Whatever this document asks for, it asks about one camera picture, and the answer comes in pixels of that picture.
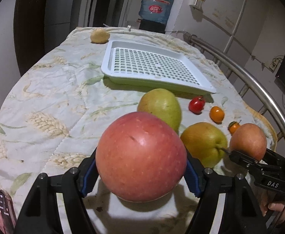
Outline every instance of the white drainer tray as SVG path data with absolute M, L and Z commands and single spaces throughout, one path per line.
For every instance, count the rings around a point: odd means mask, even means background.
M 162 87 L 188 93 L 216 93 L 187 57 L 156 46 L 111 40 L 101 70 L 119 84 Z

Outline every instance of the refrigerator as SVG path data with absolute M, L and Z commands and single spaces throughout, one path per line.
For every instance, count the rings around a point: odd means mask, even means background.
M 46 0 L 44 17 L 45 53 L 59 46 L 78 26 L 81 0 Z

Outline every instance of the red apple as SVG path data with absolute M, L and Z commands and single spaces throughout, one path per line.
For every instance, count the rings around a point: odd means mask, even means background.
M 126 114 L 103 133 L 96 165 L 107 188 L 126 201 L 156 200 L 183 176 L 187 153 L 177 133 L 146 112 Z
M 252 123 L 241 125 L 232 135 L 229 149 L 261 161 L 266 153 L 267 138 L 261 128 Z

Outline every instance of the human hand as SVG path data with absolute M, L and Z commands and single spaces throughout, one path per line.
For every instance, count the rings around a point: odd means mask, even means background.
M 285 201 L 276 201 L 276 202 L 269 202 L 269 201 L 271 200 L 269 199 L 268 192 L 265 190 L 264 192 L 261 193 L 260 200 L 259 200 L 259 207 L 260 207 L 260 210 L 263 216 L 266 215 L 269 209 L 273 211 L 278 211 L 278 212 L 283 211 L 284 206 L 285 206 Z M 278 219 L 277 224 L 281 224 L 284 221 L 285 221 L 285 210 L 282 216 L 280 217 L 280 219 Z
M 285 207 L 285 201 L 276 201 L 276 202 L 272 202 L 268 205 L 268 208 L 270 210 L 279 211 L 279 212 L 282 212 L 284 207 Z M 278 219 L 278 224 L 281 224 L 284 221 L 285 221 L 285 210 L 284 210 L 282 216 Z

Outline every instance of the cherry tomato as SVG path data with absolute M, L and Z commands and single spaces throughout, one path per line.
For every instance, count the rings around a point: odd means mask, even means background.
M 231 133 L 231 135 L 233 135 L 233 133 L 240 127 L 241 125 L 236 122 L 236 121 L 233 121 L 229 124 L 228 126 L 228 130 L 229 132 Z
M 214 106 L 212 107 L 212 109 L 209 112 L 209 116 L 210 118 L 213 120 L 213 122 L 215 123 L 221 123 L 222 120 L 225 117 L 225 113 L 223 112 L 223 110 L 221 110 L 221 108 L 219 108 L 218 106 Z
M 189 110 L 195 114 L 200 114 L 204 109 L 205 100 L 203 96 L 195 97 L 189 103 Z

